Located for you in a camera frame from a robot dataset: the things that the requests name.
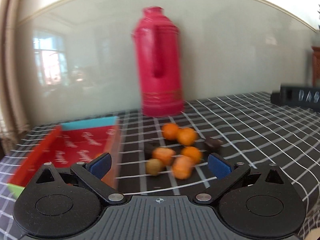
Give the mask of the dark purple mangosteen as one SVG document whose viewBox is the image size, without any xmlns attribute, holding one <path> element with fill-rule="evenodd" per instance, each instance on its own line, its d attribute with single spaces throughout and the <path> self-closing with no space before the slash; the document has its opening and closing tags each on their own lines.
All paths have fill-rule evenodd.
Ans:
<svg viewBox="0 0 320 240">
<path fill-rule="evenodd" d="M 205 149 L 208 151 L 216 151 L 224 144 L 223 141 L 212 137 L 206 137 L 203 143 Z"/>
</svg>

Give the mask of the orange tangerine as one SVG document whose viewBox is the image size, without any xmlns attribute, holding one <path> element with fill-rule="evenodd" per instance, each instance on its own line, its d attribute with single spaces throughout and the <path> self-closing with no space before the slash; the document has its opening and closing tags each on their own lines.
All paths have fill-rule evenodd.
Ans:
<svg viewBox="0 0 320 240">
<path fill-rule="evenodd" d="M 162 135 L 164 139 L 176 140 L 179 126 L 174 123 L 167 123 L 162 126 Z"/>
<path fill-rule="evenodd" d="M 152 151 L 152 157 L 159 159 L 165 166 L 171 165 L 175 155 L 176 152 L 171 148 L 158 147 Z"/>
<path fill-rule="evenodd" d="M 191 176 L 193 167 L 193 160 L 182 155 L 174 161 L 172 165 L 172 172 L 175 178 L 185 180 Z"/>
<path fill-rule="evenodd" d="M 202 161 L 202 152 L 193 146 L 184 147 L 181 150 L 181 155 L 192 159 L 194 164 L 199 164 Z"/>
<path fill-rule="evenodd" d="M 177 133 L 177 141 L 184 146 L 192 146 L 198 139 L 198 134 L 192 128 L 180 128 Z"/>
</svg>

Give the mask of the orange tangerine front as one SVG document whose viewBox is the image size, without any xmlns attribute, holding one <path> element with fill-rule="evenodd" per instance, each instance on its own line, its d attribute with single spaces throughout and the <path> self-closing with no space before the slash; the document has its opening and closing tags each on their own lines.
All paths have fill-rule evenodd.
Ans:
<svg viewBox="0 0 320 240">
<path fill-rule="evenodd" d="M 172 165 L 172 172 L 175 178 L 185 180 L 191 176 L 193 167 L 193 160 L 182 155 L 174 161 Z"/>
</svg>

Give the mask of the green kiwi fruit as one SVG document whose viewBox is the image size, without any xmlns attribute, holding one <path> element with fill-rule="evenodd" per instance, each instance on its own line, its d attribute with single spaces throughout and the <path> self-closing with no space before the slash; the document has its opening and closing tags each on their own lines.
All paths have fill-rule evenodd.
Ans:
<svg viewBox="0 0 320 240">
<path fill-rule="evenodd" d="M 163 171 L 164 164 L 159 159 L 149 159 L 145 164 L 146 174 L 158 176 Z"/>
</svg>

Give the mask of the red cardboard box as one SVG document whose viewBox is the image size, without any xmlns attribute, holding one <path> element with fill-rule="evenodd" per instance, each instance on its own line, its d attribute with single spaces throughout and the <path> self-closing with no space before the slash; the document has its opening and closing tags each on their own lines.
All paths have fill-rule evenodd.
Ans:
<svg viewBox="0 0 320 240">
<path fill-rule="evenodd" d="M 119 146 L 119 118 L 116 116 L 58 124 L 27 154 L 8 180 L 8 189 L 18 198 L 43 163 L 51 162 L 56 168 L 69 167 L 77 161 L 89 163 L 103 153 L 111 155 L 112 165 L 101 180 L 116 188 Z"/>
</svg>

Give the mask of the beige curtain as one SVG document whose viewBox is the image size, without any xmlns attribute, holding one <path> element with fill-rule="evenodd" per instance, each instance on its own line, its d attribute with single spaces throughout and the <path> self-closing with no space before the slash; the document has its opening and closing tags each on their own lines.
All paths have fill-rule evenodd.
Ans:
<svg viewBox="0 0 320 240">
<path fill-rule="evenodd" d="M 1 146 L 5 154 L 30 130 L 17 79 L 16 27 L 20 0 L 1 0 Z"/>
</svg>

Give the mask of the red thermos flask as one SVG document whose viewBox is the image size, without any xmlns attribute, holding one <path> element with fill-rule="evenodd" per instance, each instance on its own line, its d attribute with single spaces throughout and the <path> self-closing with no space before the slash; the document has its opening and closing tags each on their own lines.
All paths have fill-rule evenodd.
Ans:
<svg viewBox="0 0 320 240">
<path fill-rule="evenodd" d="M 180 72 L 180 31 L 161 7 L 143 9 L 132 37 L 138 63 L 142 112 L 150 117 L 184 108 Z"/>
</svg>

